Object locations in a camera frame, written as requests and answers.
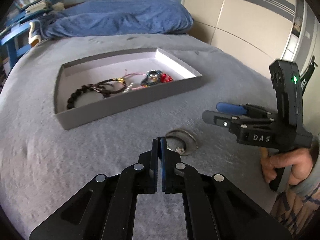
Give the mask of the patterned sleeve forearm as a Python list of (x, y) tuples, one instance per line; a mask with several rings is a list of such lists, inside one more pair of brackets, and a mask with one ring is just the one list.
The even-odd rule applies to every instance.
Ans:
[(293, 237), (303, 232), (319, 211), (319, 137), (314, 137), (312, 146), (312, 170), (308, 177), (297, 185), (290, 185), (278, 195), (271, 215)]

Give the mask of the right hand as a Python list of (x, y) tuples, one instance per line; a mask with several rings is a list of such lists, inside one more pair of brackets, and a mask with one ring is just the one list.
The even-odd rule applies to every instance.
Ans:
[(289, 185), (298, 185), (310, 175), (317, 154), (312, 148), (299, 148), (292, 152), (269, 156), (267, 148), (260, 148), (260, 164), (264, 180), (269, 184), (277, 177), (276, 168), (292, 166)]

